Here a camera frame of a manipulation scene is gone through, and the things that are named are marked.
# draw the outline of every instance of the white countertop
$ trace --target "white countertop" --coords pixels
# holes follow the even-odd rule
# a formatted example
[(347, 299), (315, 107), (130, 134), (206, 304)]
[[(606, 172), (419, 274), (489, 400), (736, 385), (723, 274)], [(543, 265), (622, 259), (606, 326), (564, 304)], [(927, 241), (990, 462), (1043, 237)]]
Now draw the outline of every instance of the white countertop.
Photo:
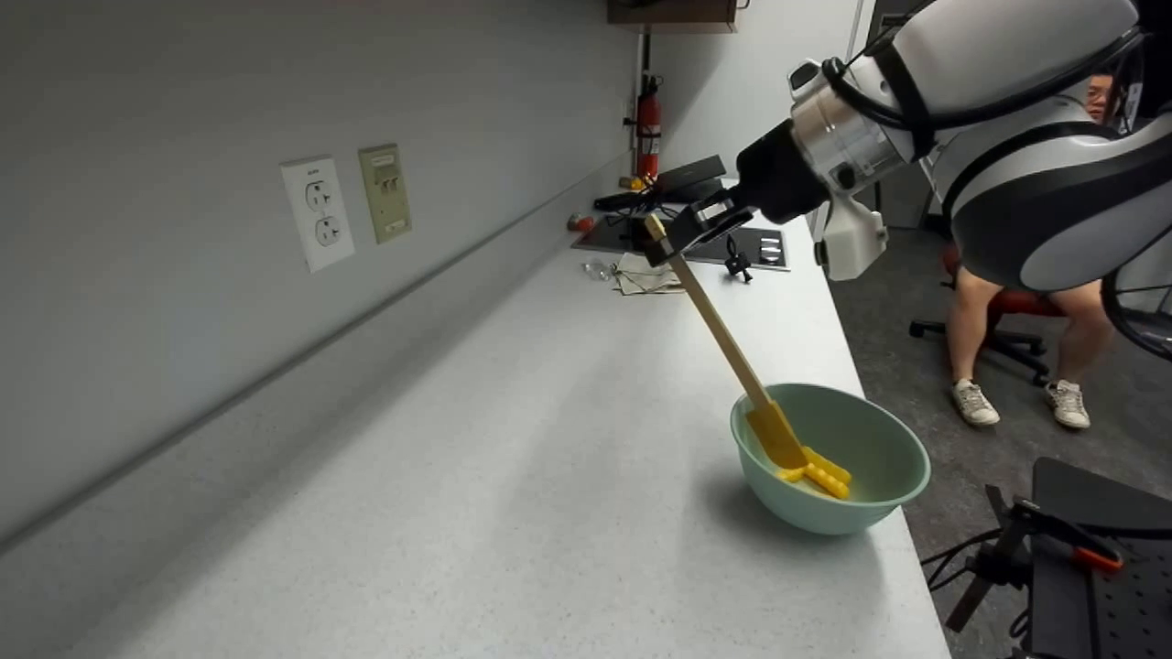
[[(861, 392), (802, 228), (792, 272), (697, 274), (763, 382)], [(86, 659), (946, 659), (904, 515), (778, 522), (686, 293), (556, 254), (409, 389), (366, 400), (76, 645)]]

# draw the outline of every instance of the electrical outlet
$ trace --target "electrical outlet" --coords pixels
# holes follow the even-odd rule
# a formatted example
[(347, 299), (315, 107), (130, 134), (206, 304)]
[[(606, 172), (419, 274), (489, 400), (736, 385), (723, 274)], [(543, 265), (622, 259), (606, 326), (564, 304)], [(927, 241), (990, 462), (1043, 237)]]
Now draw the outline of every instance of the electrical outlet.
[(387, 241), (409, 229), (398, 147), (381, 144), (381, 147), (360, 150), (360, 160), (362, 160), (373, 237)]
[(283, 174), (307, 268), (324, 272), (336, 259), (347, 259), (354, 254), (354, 237), (343, 216), (336, 165), (302, 160), (286, 165)]

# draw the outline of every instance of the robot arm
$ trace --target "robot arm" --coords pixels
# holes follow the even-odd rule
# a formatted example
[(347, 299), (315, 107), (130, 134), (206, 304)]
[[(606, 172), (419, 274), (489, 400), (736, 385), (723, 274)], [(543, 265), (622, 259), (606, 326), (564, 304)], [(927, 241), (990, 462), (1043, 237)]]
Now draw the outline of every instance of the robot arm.
[[(858, 279), (885, 229), (855, 193), (921, 160), (972, 272), (1104, 279), (1172, 228), (1172, 118), (1115, 134), (1072, 96), (1144, 41), (1136, 23), (1133, 0), (939, 0), (851, 66), (802, 66), (792, 121), (736, 156), (723, 206), (814, 213), (827, 274)], [(709, 234), (672, 229), (678, 254)]]

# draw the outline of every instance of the person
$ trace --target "person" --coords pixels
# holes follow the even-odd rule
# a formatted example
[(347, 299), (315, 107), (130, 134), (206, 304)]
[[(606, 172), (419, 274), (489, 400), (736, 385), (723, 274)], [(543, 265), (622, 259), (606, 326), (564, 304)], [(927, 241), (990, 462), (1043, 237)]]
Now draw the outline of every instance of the person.
[[(1115, 78), (1106, 73), (1089, 78), (1085, 107), (1093, 121), (1106, 118), (1115, 99), (1111, 83)], [(987, 318), (996, 293), (1000, 293), (996, 283), (987, 283), (960, 265), (955, 298), (950, 304), (954, 404), (960, 418), (979, 427), (1000, 425), (996, 406), (987, 400), (981, 385), (974, 382), (974, 362), (987, 345), (987, 331), (990, 331)], [(1066, 331), (1059, 345), (1055, 382), (1043, 392), (1055, 406), (1055, 420), (1061, 427), (1085, 432), (1093, 427), (1093, 415), (1089, 415), (1079, 382), (1089, 378), (1093, 362), (1106, 353), (1115, 335), (1115, 321), (1104, 312), (1099, 283), (1046, 293), (1046, 298), (1055, 299), (1055, 309), (1061, 309)]]

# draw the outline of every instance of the person's leg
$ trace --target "person's leg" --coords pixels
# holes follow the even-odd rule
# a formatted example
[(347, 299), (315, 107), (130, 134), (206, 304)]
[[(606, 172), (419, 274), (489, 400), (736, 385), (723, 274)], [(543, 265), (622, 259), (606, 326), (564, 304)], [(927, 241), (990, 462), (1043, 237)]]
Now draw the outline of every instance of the person's leg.
[(996, 283), (955, 268), (955, 293), (950, 304), (950, 367), (954, 367), (954, 404), (960, 406), (965, 420), (972, 425), (996, 425), (1000, 415), (974, 385), (979, 353), (990, 331), (990, 299), (1000, 293)]
[(1089, 367), (1106, 353), (1115, 326), (1104, 312), (1099, 283), (1061, 288), (1053, 299), (1066, 315), (1055, 385), (1046, 385), (1046, 394), (1055, 404), (1055, 420), (1066, 427), (1093, 427), (1079, 382)]

